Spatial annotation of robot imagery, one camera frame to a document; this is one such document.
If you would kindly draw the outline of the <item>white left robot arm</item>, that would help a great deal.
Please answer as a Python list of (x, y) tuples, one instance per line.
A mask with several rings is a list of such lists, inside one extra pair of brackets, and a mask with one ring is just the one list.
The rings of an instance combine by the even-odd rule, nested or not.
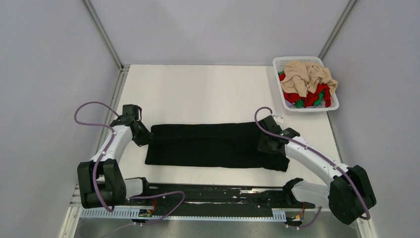
[(142, 147), (152, 141), (152, 133), (141, 122), (142, 109), (133, 104), (124, 105), (122, 114), (110, 125), (106, 140), (99, 151), (77, 167), (81, 204), (85, 209), (103, 207), (112, 212), (133, 198), (138, 204), (148, 204), (152, 192), (145, 178), (124, 179), (119, 161), (130, 142)]

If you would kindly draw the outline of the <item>black t-shirt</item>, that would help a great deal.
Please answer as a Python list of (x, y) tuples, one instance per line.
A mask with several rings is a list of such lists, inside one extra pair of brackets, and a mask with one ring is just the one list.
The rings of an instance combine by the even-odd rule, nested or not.
[(285, 172), (289, 159), (258, 150), (262, 131), (254, 122), (158, 124), (145, 163), (161, 166), (264, 168)]

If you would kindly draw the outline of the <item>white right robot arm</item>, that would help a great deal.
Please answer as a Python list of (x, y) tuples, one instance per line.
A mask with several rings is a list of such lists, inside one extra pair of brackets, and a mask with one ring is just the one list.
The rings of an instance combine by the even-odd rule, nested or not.
[(287, 206), (295, 207), (307, 202), (326, 207), (346, 225), (358, 218), (370, 218), (369, 210), (377, 204), (377, 199), (364, 168), (359, 165), (350, 167), (326, 157), (294, 129), (281, 129), (272, 116), (256, 124), (266, 136), (269, 150), (298, 161), (324, 183), (315, 184), (302, 178), (289, 181), (287, 190), (283, 192)]

